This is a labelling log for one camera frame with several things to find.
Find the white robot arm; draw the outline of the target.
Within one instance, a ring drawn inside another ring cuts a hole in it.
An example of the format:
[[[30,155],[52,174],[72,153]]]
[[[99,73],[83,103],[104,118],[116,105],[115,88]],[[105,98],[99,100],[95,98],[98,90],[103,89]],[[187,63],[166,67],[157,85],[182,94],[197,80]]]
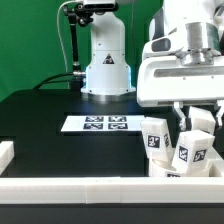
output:
[[[95,13],[92,60],[82,92],[106,98],[130,89],[124,26],[110,11],[116,0],[84,0]],[[137,102],[171,106],[186,127],[181,108],[214,104],[224,116],[224,0],[163,0],[149,26],[138,70]]]

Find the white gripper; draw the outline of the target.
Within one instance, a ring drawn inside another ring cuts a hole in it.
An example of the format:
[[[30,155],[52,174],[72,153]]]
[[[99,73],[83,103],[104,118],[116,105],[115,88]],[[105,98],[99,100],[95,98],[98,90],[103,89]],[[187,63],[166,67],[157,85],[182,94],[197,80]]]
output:
[[[224,116],[224,57],[215,57],[212,65],[182,66],[175,56],[144,60],[139,68],[137,102],[142,107],[168,106],[186,130],[184,105],[215,103],[217,125]]]

